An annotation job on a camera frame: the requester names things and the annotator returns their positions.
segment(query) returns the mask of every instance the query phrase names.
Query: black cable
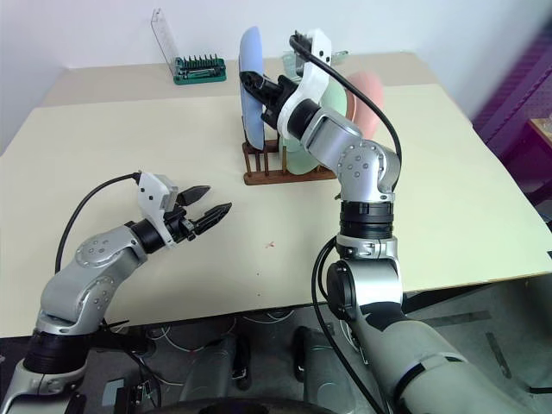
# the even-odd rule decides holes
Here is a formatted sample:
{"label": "black cable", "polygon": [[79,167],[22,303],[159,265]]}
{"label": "black cable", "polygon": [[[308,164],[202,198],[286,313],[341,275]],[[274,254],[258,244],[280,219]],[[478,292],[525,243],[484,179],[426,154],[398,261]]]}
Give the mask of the black cable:
{"label": "black cable", "polygon": [[[326,259],[331,253],[331,250],[332,249],[329,248],[323,253],[323,256],[321,259],[322,263],[325,263]],[[322,296],[324,296],[324,299],[328,301],[328,293],[324,289],[324,285],[323,285],[323,265],[318,268],[318,290],[320,291],[320,293],[322,293]]]}
{"label": "black cable", "polygon": [[107,187],[108,185],[118,183],[119,181],[124,181],[125,179],[134,179],[136,181],[136,184],[138,184],[138,180],[140,179],[140,173],[139,172],[133,172],[132,174],[122,175],[121,177],[116,177],[114,179],[110,179],[103,184],[100,184],[98,187],[96,187],[94,190],[90,191],[85,198],[82,199],[82,201],[78,204],[75,211],[72,213],[71,218],[69,219],[69,222],[66,225],[65,230],[63,230],[63,234],[61,235],[60,244],[58,246],[58,253],[55,255],[55,268],[54,271],[57,273],[61,270],[61,256],[63,255],[63,248],[66,245],[67,237],[69,236],[69,232],[71,231],[71,227],[75,223],[75,220],[77,220],[77,216],[80,213],[80,211],[85,207],[85,204],[90,200],[97,192],[102,190],[103,188]]}
{"label": "black cable", "polygon": [[320,306],[318,304],[317,300],[317,275],[319,272],[321,272],[323,269],[323,264],[325,261],[325,258],[328,257],[329,252],[334,248],[336,245],[336,238],[332,237],[320,250],[320,253],[317,256],[317,259],[314,263],[314,267],[312,269],[312,279],[310,280],[310,293],[312,295],[312,303],[314,305],[314,311],[317,314],[318,322],[320,323],[320,327],[322,328],[322,331],[326,338],[328,339],[329,344],[336,352],[337,358],[339,358],[339,361],[343,364],[345,367],[345,370],[353,380],[353,382],[358,386],[359,390],[361,391],[362,395],[366,398],[368,403],[372,406],[373,410],[376,412],[376,414],[385,414],[385,412],[381,409],[381,407],[378,405],[377,401],[374,399],[373,395],[368,391],[366,386],[362,383],[359,376],[356,374],[354,369],[351,367],[351,365],[348,363],[347,358],[345,358],[345,355],[343,352],[339,349],[339,347],[336,344],[336,341],[330,334],[328,327],[326,326],[326,322],[324,321],[322,317],[322,312],[320,311]]}
{"label": "black cable", "polygon": [[146,362],[142,361],[140,358],[134,355],[132,351],[129,351],[126,348],[124,348],[123,351],[126,355],[129,356],[129,358],[132,361],[138,364],[139,369],[143,369],[144,371],[146,371],[147,374],[151,377],[152,381],[155,383],[155,388],[157,389],[157,403],[155,403],[152,399],[150,399],[150,401],[152,402],[152,405],[154,405],[154,408],[160,408],[161,407],[161,383],[155,376],[154,371],[152,371],[152,369],[147,366]]}
{"label": "black cable", "polygon": [[[391,124],[391,121],[389,121],[389,118],[387,118],[386,114],[384,114],[383,111],[380,108],[378,108],[378,105],[372,102],[372,100],[369,97],[364,95],[353,84],[351,84],[348,80],[346,80],[336,69],[334,69],[330,65],[326,65],[314,54],[312,54],[311,51],[309,51],[307,48],[301,45],[295,39],[295,36],[290,37],[290,46],[292,47],[293,51],[299,54],[304,60],[309,61],[310,63],[314,64],[315,66],[318,66],[320,69],[328,73],[333,79],[339,82],[345,89],[348,89],[353,95],[358,97],[368,108],[370,108],[373,111],[374,114],[378,116],[378,118],[386,126],[387,130],[389,131],[389,134],[391,135],[391,138],[393,139],[393,145],[395,146],[395,152],[397,153],[398,162],[400,166],[402,166],[403,151],[400,146],[400,139],[398,138],[397,131]],[[393,190],[395,188],[395,185],[397,185],[397,182],[398,182],[398,177],[397,177],[397,181],[393,185]]]}

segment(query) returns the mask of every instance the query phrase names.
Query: white wall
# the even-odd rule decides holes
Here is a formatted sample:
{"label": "white wall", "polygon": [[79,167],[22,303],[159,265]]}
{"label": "white wall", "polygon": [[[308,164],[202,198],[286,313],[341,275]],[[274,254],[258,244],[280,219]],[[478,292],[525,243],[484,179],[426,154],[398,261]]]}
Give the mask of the white wall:
{"label": "white wall", "polygon": [[294,29],[322,28],[335,50],[412,51],[468,116],[477,113],[535,32],[552,0],[2,0],[4,144],[64,67],[161,62],[149,26],[164,10],[182,54],[235,58],[242,32],[260,27],[266,56]]}

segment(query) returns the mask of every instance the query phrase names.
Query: silver robot arm segment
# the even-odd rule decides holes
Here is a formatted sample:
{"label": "silver robot arm segment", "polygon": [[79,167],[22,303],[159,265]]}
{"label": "silver robot arm segment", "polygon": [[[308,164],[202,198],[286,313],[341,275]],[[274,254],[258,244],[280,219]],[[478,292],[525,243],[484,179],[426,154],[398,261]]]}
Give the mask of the silver robot arm segment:
{"label": "silver robot arm segment", "polygon": [[220,204],[190,220],[184,207],[200,199],[209,186],[178,193],[167,177],[148,172],[141,173],[138,186],[145,218],[86,240],[47,283],[28,352],[16,366],[0,414],[28,412],[29,404],[46,403],[19,399],[23,396],[59,396],[47,400],[59,412],[66,412],[78,397],[78,404],[83,404],[85,398],[73,390],[85,376],[94,335],[118,286],[147,261],[148,254],[193,240],[219,223],[232,205]]}
{"label": "silver robot arm segment", "polygon": [[[240,78],[276,117],[289,94],[287,80],[280,76],[276,85],[254,72],[242,72]],[[398,242],[392,234],[393,188],[400,170],[395,152],[363,140],[352,122],[309,99],[295,107],[281,128],[341,184],[336,236],[341,259],[329,267],[328,304],[353,329],[397,412],[529,413],[430,326],[403,314]]]}

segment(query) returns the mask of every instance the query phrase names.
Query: gray floor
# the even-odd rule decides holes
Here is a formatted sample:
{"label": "gray floor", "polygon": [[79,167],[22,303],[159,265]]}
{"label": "gray floor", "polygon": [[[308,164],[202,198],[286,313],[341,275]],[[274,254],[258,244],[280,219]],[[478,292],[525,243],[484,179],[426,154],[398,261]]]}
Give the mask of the gray floor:
{"label": "gray floor", "polygon": [[[551,278],[495,284],[409,316],[432,325],[509,395],[537,413],[550,413],[552,395],[529,394],[526,388],[552,386],[552,309],[548,301]],[[373,386],[360,356],[345,342],[337,321],[327,310],[324,315],[333,322],[336,340],[355,370]],[[263,315],[250,316],[265,319]],[[169,336],[182,346],[194,348],[217,339],[233,322],[233,317],[221,317],[172,326]],[[230,395],[302,399],[303,386],[293,377],[290,351],[293,331],[300,325],[317,327],[311,307],[297,309],[287,320],[274,324],[257,324],[238,317],[233,332],[250,338],[253,384],[246,392],[233,387]],[[187,368],[198,354],[177,350],[164,339],[156,344],[157,350],[145,361],[166,380],[184,382]],[[2,340],[0,345],[0,354],[6,357],[0,364],[5,382],[9,368],[21,357],[24,347],[14,340]],[[104,384],[130,373],[136,375],[135,364],[124,354],[111,352],[92,352],[89,364],[81,387],[89,401],[86,412],[111,412],[112,407],[101,406]],[[170,404],[178,400],[181,387],[163,385],[162,391],[164,405]],[[356,411],[371,412],[355,387],[354,393]],[[151,406],[146,403],[142,408],[146,411]]]}

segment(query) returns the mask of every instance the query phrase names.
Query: blue plate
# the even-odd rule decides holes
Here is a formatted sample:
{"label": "blue plate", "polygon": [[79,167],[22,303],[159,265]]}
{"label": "blue plate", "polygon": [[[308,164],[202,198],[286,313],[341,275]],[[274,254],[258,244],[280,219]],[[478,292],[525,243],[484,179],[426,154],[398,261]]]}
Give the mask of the blue plate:
{"label": "blue plate", "polygon": [[[238,59],[239,71],[254,71],[263,74],[262,47],[260,44],[259,28],[248,28],[241,37],[240,57]],[[265,145],[265,127],[260,119],[262,103],[249,95],[240,82],[241,115],[243,116],[243,128],[249,143],[262,149]]]}

